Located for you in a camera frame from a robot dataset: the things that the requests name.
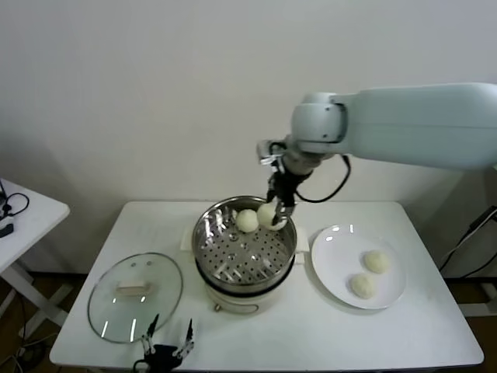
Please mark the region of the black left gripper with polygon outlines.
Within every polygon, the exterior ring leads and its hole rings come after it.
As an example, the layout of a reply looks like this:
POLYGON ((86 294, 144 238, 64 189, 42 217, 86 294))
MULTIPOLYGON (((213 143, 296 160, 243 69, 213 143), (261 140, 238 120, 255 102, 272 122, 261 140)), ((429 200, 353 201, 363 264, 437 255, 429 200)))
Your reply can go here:
POLYGON ((193 320, 189 320, 186 338, 183 344, 180 347, 176 347, 171 345, 153 344, 152 337, 155 333, 158 318, 159 314, 154 317, 149 324, 146 333, 141 336, 143 351, 150 352, 145 354, 144 363, 147 365, 148 372, 170 372, 181 365, 181 356, 187 356, 194 348, 193 320))

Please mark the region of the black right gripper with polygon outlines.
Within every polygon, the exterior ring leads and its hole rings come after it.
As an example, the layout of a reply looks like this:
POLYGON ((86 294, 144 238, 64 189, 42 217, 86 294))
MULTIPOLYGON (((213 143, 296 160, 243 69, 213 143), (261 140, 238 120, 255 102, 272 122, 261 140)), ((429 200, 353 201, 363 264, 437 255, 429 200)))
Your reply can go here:
POLYGON ((282 228, 291 218, 295 206, 294 195, 307 178, 307 175, 280 172, 269 178, 266 202, 271 203, 277 199, 272 220, 274 228, 282 228))

